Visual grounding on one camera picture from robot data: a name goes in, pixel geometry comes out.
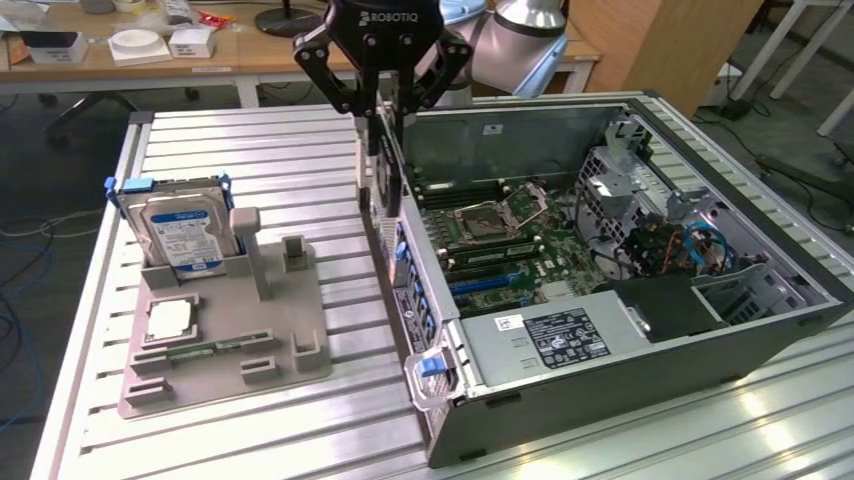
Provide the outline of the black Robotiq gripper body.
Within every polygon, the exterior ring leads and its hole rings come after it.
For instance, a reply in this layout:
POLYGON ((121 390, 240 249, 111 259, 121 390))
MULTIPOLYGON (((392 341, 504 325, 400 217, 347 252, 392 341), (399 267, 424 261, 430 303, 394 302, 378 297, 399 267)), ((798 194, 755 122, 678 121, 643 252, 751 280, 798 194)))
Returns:
POLYGON ((362 74, 415 74, 444 29, 438 1, 330 1, 324 24, 362 74))

